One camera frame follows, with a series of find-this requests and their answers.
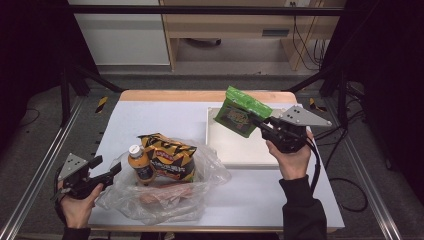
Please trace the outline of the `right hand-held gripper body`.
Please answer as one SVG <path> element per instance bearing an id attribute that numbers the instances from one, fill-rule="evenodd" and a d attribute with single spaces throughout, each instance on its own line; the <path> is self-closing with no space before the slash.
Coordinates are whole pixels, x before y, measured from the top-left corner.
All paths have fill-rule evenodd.
<path id="1" fill-rule="evenodd" d="M 270 127 L 261 131 L 262 138 L 271 141 L 282 153 L 295 153 L 307 144 L 307 126 L 330 127 L 332 122 L 300 106 L 292 106 L 278 118 L 283 121 L 280 127 Z"/>

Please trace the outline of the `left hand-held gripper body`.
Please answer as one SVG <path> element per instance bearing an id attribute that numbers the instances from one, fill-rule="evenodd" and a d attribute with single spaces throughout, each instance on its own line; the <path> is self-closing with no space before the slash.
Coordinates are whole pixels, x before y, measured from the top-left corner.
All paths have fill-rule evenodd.
<path id="1" fill-rule="evenodd" d="M 61 194 L 74 199 L 84 199 L 90 195 L 97 183 L 94 178 L 89 177 L 88 161 L 72 153 L 67 156 L 55 177 L 57 182 L 62 182 L 62 187 L 59 189 L 57 184 L 54 184 L 55 200 L 58 200 Z"/>

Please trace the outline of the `green snack packet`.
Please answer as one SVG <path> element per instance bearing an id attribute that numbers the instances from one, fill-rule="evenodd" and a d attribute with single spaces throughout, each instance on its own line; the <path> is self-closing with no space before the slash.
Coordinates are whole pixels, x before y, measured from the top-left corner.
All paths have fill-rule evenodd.
<path id="1" fill-rule="evenodd" d="M 256 128 L 253 120 L 257 118 L 262 122 L 271 113 L 272 109 L 268 105 L 235 87 L 229 86 L 215 121 L 248 138 Z"/>

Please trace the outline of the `white plastic bin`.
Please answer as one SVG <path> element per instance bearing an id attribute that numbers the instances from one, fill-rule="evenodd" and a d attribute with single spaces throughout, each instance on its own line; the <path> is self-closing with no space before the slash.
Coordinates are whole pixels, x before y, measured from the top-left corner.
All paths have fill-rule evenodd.
<path id="1" fill-rule="evenodd" d="M 215 121 L 218 108 L 208 108 L 206 145 L 214 149 L 218 158 L 228 168 L 277 169 L 277 160 L 269 154 L 261 132 L 255 128 L 245 138 Z"/>

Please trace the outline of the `reddish brown box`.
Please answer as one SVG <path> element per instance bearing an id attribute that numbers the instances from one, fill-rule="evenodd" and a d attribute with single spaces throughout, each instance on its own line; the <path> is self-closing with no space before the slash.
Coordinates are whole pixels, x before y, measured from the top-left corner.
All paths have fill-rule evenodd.
<path id="1" fill-rule="evenodd" d="M 192 193 L 193 190 L 189 184 L 170 184 L 143 191 L 139 200 L 143 204 L 160 203 L 167 205 L 170 201 L 189 198 Z"/>

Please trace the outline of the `black yellow chip bag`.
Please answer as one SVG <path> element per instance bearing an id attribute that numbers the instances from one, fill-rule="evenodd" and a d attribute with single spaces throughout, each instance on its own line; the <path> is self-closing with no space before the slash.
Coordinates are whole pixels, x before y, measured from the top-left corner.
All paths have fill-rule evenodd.
<path id="1" fill-rule="evenodd" d="M 176 181 L 193 181 L 196 146 L 187 145 L 160 133 L 140 135 L 139 139 L 159 175 Z"/>

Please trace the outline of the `clear plastic bag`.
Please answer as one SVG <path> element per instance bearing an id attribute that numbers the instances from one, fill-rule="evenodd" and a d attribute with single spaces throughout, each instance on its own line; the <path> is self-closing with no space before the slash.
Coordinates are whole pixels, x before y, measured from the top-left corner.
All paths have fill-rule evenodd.
<path id="1" fill-rule="evenodd" d="M 197 147 L 194 153 L 196 170 L 192 182 L 176 181 L 156 172 L 155 180 L 145 186 L 138 181 L 135 170 L 129 165 L 127 151 L 114 160 L 121 163 L 122 170 L 115 176 L 113 184 L 100 194 L 96 204 L 105 210 L 117 210 L 125 217 L 145 225 L 199 219 L 205 209 L 204 199 L 209 190 L 228 182 L 231 175 L 215 150 L 193 141 L 188 145 Z M 140 202 L 139 197 L 143 191 L 170 184 L 189 184 L 193 190 L 192 196 L 170 201 L 167 205 Z"/>

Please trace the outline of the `person's right hand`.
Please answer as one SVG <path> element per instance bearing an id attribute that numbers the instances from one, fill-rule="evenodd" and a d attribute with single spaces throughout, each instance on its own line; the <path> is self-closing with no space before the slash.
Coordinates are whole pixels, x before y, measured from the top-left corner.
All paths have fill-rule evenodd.
<path id="1" fill-rule="evenodd" d="M 295 180 L 306 176 L 311 157 L 311 148 L 304 145 L 295 153 L 282 153 L 269 140 L 265 141 L 269 153 L 277 160 L 282 177 L 285 180 Z"/>

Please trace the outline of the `person's left hand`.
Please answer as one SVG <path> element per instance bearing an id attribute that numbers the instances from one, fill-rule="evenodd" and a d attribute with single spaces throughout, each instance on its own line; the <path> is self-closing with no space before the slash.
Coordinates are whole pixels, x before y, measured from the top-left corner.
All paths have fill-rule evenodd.
<path id="1" fill-rule="evenodd" d="M 84 199 L 74 199 L 67 195 L 61 199 L 60 205 L 68 228 L 83 229 L 88 227 L 92 209 L 95 207 L 95 200 L 102 190 L 103 185 L 98 184 L 90 195 Z"/>

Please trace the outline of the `orange drink bottle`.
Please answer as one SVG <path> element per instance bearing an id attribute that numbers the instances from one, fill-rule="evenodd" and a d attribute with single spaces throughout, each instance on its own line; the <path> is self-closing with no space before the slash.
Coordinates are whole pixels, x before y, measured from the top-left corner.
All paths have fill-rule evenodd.
<path id="1" fill-rule="evenodd" d="M 135 170 L 138 181 L 145 186 L 151 184 L 156 178 L 156 171 L 148 154 L 139 145 L 130 146 L 128 153 L 128 163 Z"/>

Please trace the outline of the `yellow black tape strip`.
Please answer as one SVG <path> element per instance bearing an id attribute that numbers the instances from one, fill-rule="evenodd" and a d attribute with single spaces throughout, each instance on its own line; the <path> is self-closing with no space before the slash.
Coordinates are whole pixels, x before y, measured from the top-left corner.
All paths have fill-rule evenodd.
<path id="1" fill-rule="evenodd" d="M 98 105 L 97 105 L 97 108 L 95 110 L 95 113 L 101 113 L 102 112 L 107 100 L 108 100 L 107 96 L 103 96 L 103 97 L 100 98 Z"/>
<path id="2" fill-rule="evenodd" d="M 316 105 L 316 102 L 314 100 L 314 98 L 309 98 L 309 106 L 311 110 L 317 110 L 320 112 L 327 112 L 327 108 L 326 107 L 320 107 Z"/>

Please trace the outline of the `black metal stand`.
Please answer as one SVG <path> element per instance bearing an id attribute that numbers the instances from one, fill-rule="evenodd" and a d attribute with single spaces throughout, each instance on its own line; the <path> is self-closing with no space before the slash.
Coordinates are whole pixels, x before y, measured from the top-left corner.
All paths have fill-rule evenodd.
<path id="1" fill-rule="evenodd" d="M 324 81 L 319 90 L 322 97 L 329 97 L 335 90 L 338 90 L 337 119 L 341 124 L 341 127 L 346 129 L 348 127 L 346 110 L 347 78 L 342 68 L 334 66 L 323 68 L 306 80 L 289 87 L 288 89 L 284 89 L 284 92 L 296 93 L 318 80 Z"/>
<path id="2" fill-rule="evenodd" d="M 124 88 L 107 81 L 102 78 L 99 73 L 89 71 L 80 65 L 64 67 L 60 73 L 62 107 L 61 126 L 65 126 L 71 118 L 69 86 L 72 86 L 78 96 L 87 96 L 90 92 L 90 88 L 86 83 L 86 79 L 91 79 L 115 93 L 122 93 L 124 91 Z"/>

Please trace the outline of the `white table mat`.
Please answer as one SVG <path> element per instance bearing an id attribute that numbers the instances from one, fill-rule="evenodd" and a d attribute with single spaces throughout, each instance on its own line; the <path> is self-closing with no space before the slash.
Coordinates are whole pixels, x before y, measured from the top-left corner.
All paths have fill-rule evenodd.
<path id="1" fill-rule="evenodd" d="M 97 150 L 103 163 L 121 172 L 97 202 L 89 220 L 118 231 L 281 231 L 286 202 L 280 172 L 261 133 L 240 136 L 215 122 L 217 102 L 121 101 Z M 127 157 L 141 136 L 161 133 L 196 147 L 195 179 L 177 184 L 158 177 L 139 184 Z"/>

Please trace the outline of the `wooden table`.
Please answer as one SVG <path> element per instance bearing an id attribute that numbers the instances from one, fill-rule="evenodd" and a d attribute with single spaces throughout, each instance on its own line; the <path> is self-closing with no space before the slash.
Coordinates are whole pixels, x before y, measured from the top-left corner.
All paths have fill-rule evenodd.
<path id="1" fill-rule="evenodd" d="M 206 144 L 208 108 L 218 108 L 223 91 L 126 90 L 111 113 L 97 153 L 103 162 L 94 175 L 137 143 L 141 134 L 160 132 L 167 137 Z M 286 197 L 278 169 L 229 168 L 229 182 L 210 190 L 198 220 L 145 225 L 116 210 L 96 207 L 89 223 L 102 231 L 281 232 Z"/>

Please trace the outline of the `wooden desk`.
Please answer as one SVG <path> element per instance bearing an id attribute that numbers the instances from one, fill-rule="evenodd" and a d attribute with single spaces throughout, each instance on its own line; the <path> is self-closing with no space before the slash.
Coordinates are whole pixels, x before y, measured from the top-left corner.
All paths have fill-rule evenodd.
<path id="1" fill-rule="evenodd" d="M 347 0 L 159 0 L 162 6 L 236 6 L 343 8 Z M 296 71 L 309 56 L 307 46 L 314 39 L 329 40 L 337 16 L 278 15 L 187 15 L 163 16 L 166 36 L 184 38 L 275 38 L 281 41 L 290 67 Z"/>

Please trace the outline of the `black curtain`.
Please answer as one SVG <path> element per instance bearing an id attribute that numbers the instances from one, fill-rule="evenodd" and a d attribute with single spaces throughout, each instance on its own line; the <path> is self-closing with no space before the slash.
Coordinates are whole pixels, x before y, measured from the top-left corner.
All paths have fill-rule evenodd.
<path id="1" fill-rule="evenodd" d="M 424 0 L 346 0 L 326 65 L 364 86 L 364 110 L 391 163 L 424 205 Z M 350 53 L 337 56 L 356 35 Z"/>
<path id="2" fill-rule="evenodd" d="M 9 147 L 30 98 L 60 84 L 60 52 L 97 73 L 69 0 L 0 0 L 0 153 Z"/>

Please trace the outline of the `black metal crossbar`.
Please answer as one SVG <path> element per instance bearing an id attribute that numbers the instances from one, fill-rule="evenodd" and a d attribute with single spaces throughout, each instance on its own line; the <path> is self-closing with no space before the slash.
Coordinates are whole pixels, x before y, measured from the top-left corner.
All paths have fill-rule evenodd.
<path id="1" fill-rule="evenodd" d="M 282 15 L 341 16 L 343 8 L 236 7 L 236 6 L 132 6 L 70 5 L 73 13 L 87 14 L 187 14 L 187 15 Z"/>

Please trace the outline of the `white cabinet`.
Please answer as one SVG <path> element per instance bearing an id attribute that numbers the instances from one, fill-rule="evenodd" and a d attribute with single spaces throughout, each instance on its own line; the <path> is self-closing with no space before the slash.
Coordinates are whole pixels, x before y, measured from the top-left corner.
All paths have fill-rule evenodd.
<path id="1" fill-rule="evenodd" d="M 100 66 L 169 65 L 160 14 L 75 14 Z"/>

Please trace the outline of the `aluminium rail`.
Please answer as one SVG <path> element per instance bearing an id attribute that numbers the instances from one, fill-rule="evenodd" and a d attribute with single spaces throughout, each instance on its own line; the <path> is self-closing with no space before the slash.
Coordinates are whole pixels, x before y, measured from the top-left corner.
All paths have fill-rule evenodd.
<path id="1" fill-rule="evenodd" d="M 40 192 L 47 174 L 56 161 L 64 141 L 73 127 L 75 119 L 80 113 L 81 106 L 84 101 L 84 97 L 75 98 L 69 118 L 65 121 L 65 124 L 59 128 L 53 142 L 49 146 L 48 151 L 44 155 L 30 183 L 27 185 L 27 188 L 15 207 L 12 215 L 0 230 L 0 240 L 14 240 L 16 237 L 38 193 Z"/>
<path id="2" fill-rule="evenodd" d="M 334 121 L 337 103 L 325 101 Z M 385 194 L 394 181 L 384 157 L 369 131 L 357 99 L 346 103 L 348 127 L 338 127 L 329 138 L 325 156 L 327 173 L 345 227 L 333 236 L 347 240 L 404 240 Z"/>

